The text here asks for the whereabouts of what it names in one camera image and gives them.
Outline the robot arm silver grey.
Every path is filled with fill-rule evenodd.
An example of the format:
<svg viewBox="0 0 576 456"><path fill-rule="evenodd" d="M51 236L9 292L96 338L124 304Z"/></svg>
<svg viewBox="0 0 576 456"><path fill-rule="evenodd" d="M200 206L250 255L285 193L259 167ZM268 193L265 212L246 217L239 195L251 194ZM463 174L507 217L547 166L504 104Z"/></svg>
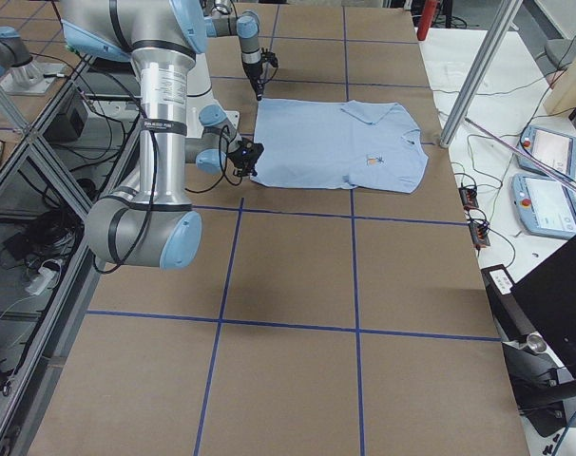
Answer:
<svg viewBox="0 0 576 456"><path fill-rule="evenodd" d="M202 218L185 192L187 75L207 50L198 1L65 1L67 44L129 62L140 83L138 168L86 216L90 250L114 269L179 269L196 256Z"/></svg>
<svg viewBox="0 0 576 456"><path fill-rule="evenodd" d="M233 1L202 1L202 10L208 37L238 38L242 68L256 99L261 101L265 82L258 15L251 10L238 14Z"/></svg>

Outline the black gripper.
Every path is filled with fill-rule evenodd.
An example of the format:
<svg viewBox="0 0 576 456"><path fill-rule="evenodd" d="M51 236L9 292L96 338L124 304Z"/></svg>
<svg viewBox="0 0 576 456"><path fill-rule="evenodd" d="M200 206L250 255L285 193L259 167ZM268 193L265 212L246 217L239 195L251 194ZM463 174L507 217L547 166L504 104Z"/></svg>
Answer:
<svg viewBox="0 0 576 456"><path fill-rule="evenodd" d="M255 92L256 100L261 101L264 95L264 81L262 61L255 63L244 63L243 70L248 81Z"/></svg>

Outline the spare robot arm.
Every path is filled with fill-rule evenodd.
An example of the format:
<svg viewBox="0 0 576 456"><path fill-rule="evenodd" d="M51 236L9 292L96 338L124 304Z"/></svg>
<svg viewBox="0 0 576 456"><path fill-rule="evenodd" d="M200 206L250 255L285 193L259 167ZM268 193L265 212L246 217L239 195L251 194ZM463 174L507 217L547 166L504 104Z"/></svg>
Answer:
<svg viewBox="0 0 576 456"><path fill-rule="evenodd" d="M0 86L9 95L44 95L64 68L36 60L15 28L0 27Z"/></svg>

